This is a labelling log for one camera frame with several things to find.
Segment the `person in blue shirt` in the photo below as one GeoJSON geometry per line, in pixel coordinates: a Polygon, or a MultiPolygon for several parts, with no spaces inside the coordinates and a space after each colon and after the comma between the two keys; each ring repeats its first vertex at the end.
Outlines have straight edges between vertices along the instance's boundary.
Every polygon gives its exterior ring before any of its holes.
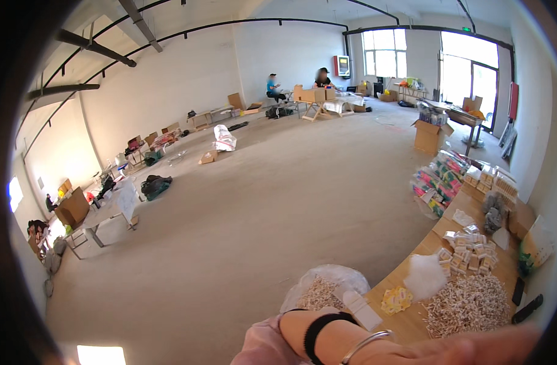
{"type": "Polygon", "coordinates": [[[268,79],[266,80],[266,96],[269,98],[274,98],[278,103],[278,99],[286,100],[287,97],[284,94],[281,94],[278,90],[280,84],[276,83],[276,78],[276,74],[270,74],[268,76],[268,79]]]}

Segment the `ceiling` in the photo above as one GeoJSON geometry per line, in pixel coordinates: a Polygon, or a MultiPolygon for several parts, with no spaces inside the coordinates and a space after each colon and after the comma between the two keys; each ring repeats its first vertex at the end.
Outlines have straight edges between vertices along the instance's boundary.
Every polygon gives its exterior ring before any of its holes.
{"type": "MultiPolygon", "coordinates": [[[[463,0],[465,6],[469,7],[472,18],[506,27],[507,19],[502,15],[507,13],[510,1],[463,0]]],[[[155,0],[135,0],[137,8],[153,2],[155,0]]],[[[377,11],[347,0],[187,0],[186,2],[187,4],[182,6],[181,0],[170,0],[142,12],[143,19],[157,39],[192,27],[233,19],[305,18],[349,23],[353,19],[381,15],[377,11]]],[[[419,18],[425,12],[464,16],[456,0],[363,0],[363,2],[411,18],[419,18]]],[[[95,34],[126,14],[118,0],[83,0],[63,27],[83,37],[89,37],[92,24],[95,34]]],[[[95,40],[119,54],[127,54],[147,43],[146,38],[131,19],[124,20],[95,40]]],[[[41,73],[43,82],[46,83],[65,59],[77,49],[77,46],[53,41],[47,50],[45,61],[40,66],[38,76],[33,80],[31,90],[41,87],[41,73]]],[[[137,54],[131,58],[138,61],[141,56],[137,54]]],[[[62,76],[59,72],[51,79],[49,86],[85,82],[111,62],[112,59],[103,55],[82,50],[66,64],[65,75],[62,76]]],[[[41,98],[35,107],[56,102],[56,99],[57,97],[41,98]]],[[[28,105],[30,102],[24,106],[23,113],[28,105]]]]}

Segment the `silver bracelet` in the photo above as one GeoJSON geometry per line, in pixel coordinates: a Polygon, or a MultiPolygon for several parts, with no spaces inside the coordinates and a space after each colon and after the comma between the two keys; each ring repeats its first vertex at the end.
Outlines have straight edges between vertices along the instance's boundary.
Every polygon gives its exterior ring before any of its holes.
{"type": "Polygon", "coordinates": [[[371,335],[370,337],[368,337],[367,339],[363,340],[362,342],[358,343],[357,345],[355,345],[354,348],[352,348],[347,355],[345,355],[343,357],[343,360],[341,361],[340,365],[348,365],[351,356],[354,356],[356,352],[358,352],[362,347],[364,347],[365,345],[369,344],[371,341],[375,341],[375,340],[379,340],[381,338],[384,337],[388,337],[388,336],[393,336],[394,332],[390,331],[389,329],[385,330],[385,331],[380,331],[380,332],[376,332],[373,335],[371,335]]]}

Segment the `pink sleeve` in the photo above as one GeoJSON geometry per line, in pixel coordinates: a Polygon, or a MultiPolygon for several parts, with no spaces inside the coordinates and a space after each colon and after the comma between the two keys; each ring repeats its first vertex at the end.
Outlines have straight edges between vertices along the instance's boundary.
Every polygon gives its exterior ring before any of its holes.
{"type": "Polygon", "coordinates": [[[242,351],[231,365],[299,365],[303,362],[282,338],[278,322],[282,315],[253,324],[245,333],[242,351]]]}

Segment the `bangle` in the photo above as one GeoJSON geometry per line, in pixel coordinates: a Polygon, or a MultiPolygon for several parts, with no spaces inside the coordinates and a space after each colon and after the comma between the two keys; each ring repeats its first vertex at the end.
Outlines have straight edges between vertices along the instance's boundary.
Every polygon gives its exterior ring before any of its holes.
{"type": "Polygon", "coordinates": [[[338,321],[338,320],[348,321],[353,323],[354,325],[358,325],[357,322],[355,322],[355,319],[353,319],[353,317],[351,316],[351,314],[345,312],[339,312],[339,313],[330,313],[318,317],[313,321],[313,323],[311,323],[311,325],[307,329],[307,332],[305,333],[305,339],[304,339],[305,353],[307,354],[307,356],[309,356],[309,359],[313,364],[323,365],[321,360],[319,360],[319,358],[315,354],[315,342],[317,341],[317,336],[319,332],[328,323],[333,321],[338,321]]]}
{"type": "Polygon", "coordinates": [[[380,332],[374,333],[373,335],[371,335],[367,339],[365,339],[362,342],[355,345],[355,347],[352,348],[347,353],[347,355],[345,355],[343,357],[343,360],[341,361],[340,365],[348,365],[349,362],[350,362],[351,356],[354,356],[356,352],[358,352],[365,345],[369,344],[371,341],[379,340],[381,338],[388,337],[388,336],[393,336],[393,335],[394,335],[394,332],[390,331],[389,329],[387,329],[385,331],[380,331],[380,332]]]}

